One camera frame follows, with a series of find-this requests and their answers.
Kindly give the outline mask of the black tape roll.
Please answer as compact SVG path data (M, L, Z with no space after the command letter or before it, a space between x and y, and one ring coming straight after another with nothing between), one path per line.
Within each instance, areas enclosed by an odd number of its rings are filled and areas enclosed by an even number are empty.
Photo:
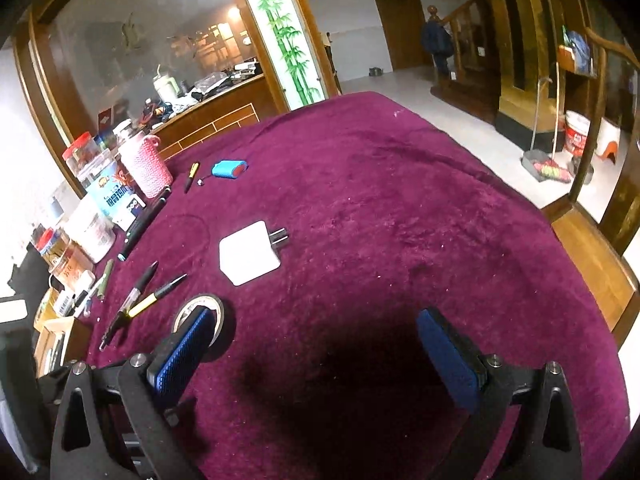
M224 331L226 317L224 303L217 296L194 296L179 308L171 325L171 333L197 339L205 344L207 351L212 351Z

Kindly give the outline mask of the cardboard tray box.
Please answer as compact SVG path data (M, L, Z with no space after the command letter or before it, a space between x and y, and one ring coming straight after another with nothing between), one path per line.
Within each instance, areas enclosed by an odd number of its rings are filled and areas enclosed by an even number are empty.
M54 306L59 299L66 300L67 296L50 288L35 316L37 377L47 375L68 362L81 360L88 352L91 328L73 316L58 316Z

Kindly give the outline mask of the yellow black pen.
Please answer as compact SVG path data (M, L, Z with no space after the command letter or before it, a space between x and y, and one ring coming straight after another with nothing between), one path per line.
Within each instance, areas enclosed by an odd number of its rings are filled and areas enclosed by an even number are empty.
M129 307L125 310L119 310L116 314L114 320L107 327L100 344L99 350L103 351L113 340L115 334L127 326L130 321L139 315L141 312L146 310L148 307L151 307L153 304L156 304L157 301L160 301L168 294L170 294L174 289L176 289L186 278L188 274L181 274L171 280L170 282L163 284L160 288L155 289L154 292L151 292L148 296L144 297L142 300L138 301L132 307Z

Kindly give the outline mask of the clear black pen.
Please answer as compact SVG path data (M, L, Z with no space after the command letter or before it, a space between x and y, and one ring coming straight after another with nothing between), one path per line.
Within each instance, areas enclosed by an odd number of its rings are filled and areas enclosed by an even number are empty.
M140 278L134 284L134 287L130 290L129 294L125 298L124 302L118 309L119 313L126 313L131 307L133 307L139 300L142 292L145 291L146 286L150 284L158 267L158 261L154 261L145 271Z

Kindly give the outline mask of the green marker pen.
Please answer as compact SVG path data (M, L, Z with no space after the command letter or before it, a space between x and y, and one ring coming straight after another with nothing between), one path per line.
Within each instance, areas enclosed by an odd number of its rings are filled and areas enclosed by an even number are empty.
M96 296L98 296L100 301L103 301L105 298L105 294L106 294L106 288L107 288L107 284L108 281L110 280L111 274L113 272L114 269L114 264L115 264L115 260L114 259L110 259L107 261L106 266L104 268L104 272L100 278L100 284L98 287L98 293L96 294Z

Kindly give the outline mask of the brown snack jar red lid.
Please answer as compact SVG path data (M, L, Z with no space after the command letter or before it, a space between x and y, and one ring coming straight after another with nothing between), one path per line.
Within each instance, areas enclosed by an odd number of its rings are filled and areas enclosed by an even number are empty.
M96 282L93 262L63 230L46 229L36 248L50 274L71 292L88 289Z

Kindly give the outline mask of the clear plastic jar white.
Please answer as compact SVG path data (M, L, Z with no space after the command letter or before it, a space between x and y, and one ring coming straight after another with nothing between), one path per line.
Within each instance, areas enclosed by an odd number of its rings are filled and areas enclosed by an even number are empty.
M89 195L68 215L63 230L95 264L107 255L116 240L113 223Z

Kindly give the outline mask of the small white plug charger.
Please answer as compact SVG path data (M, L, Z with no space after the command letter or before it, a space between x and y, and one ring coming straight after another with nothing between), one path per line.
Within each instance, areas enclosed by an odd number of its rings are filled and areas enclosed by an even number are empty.
M220 270L235 287L256 280L281 265L279 250L287 241L285 228L269 231L265 221L254 222L219 242Z

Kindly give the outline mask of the long black flashlight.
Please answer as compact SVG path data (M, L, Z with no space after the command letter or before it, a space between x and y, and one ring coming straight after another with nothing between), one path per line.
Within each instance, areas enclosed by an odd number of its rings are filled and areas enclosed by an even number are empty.
M155 202L152 203L151 206L146 207L142 212L141 217L134 222L134 225L126 233L122 249L117 255L117 259L119 261L127 260L134 248L140 242L145 231L149 229L149 226L166 206L170 194L170 186L163 188L163 191L160 192L159 196L157 196Z

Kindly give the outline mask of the blue printed box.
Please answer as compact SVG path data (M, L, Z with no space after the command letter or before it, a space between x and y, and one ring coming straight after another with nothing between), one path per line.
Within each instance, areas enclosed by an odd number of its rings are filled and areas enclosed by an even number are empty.
M124 166L105 150L85 168L85 175L88 194L115 226L127 232L144 213L145 202Z

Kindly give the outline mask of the small yellow black screwdriver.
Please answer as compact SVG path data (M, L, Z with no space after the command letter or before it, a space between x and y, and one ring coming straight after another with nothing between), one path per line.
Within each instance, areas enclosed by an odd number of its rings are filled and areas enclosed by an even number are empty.
M188 175L186 176L186 182L184 182L183 193L186 194L190 191L190 188L193 184L194 178L198 173L198 168L200 168L199 162L192 162L191 167L189 169Z

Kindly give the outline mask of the maroon velvet tablecloth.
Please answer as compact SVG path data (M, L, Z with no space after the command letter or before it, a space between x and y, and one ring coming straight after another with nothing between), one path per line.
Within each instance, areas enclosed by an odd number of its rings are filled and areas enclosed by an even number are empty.
M237 179L213 177L245 160ZM199 162L183 193L192 162ZM434 306L486 353L560 363L588 479L629 431L617 348L541 211L479 159L373 92L211 136L173 157L174 189L91 312L90 363L152 350L186 300L233 310L226 354L198 368L178 439L211 479L423 479L463 424L422 348ZM285 228L281 265L235 287L219 242ZM138 301L188 277L99 350L142 273Z

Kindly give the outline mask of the clear jar red lid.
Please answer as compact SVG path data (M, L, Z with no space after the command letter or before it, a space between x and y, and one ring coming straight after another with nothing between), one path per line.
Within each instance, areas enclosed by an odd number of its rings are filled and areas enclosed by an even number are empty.
M89 131L84 132L63 152L62 159L75 177L102 153Z

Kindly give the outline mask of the blue battery pack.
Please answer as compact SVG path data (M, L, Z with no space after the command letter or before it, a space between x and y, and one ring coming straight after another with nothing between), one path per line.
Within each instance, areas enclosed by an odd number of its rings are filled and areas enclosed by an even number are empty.
M247 162L245 160L225 159L216 164L210 170L213 177L224 179L237 179L243 172L247 170Z

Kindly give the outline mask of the white red bucket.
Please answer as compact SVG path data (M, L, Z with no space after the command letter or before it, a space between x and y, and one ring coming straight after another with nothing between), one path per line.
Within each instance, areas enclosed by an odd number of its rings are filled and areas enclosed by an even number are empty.
M582 157L590 128L590 120L582 114L568 110L565 114L564 148L572 155Z

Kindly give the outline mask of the wooden cabinet counter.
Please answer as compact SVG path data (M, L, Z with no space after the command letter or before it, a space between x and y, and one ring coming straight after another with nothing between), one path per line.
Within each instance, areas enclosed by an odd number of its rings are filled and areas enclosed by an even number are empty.
M264 75L227 88L154 130L162 159L170 159L211 136L255 125L279 114Z

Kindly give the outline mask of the bamboo painted panel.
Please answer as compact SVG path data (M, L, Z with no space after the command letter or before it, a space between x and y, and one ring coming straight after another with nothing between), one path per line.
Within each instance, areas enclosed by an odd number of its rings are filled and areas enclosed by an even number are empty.
M294 0L247 0L290 110L326 99L316 56Z

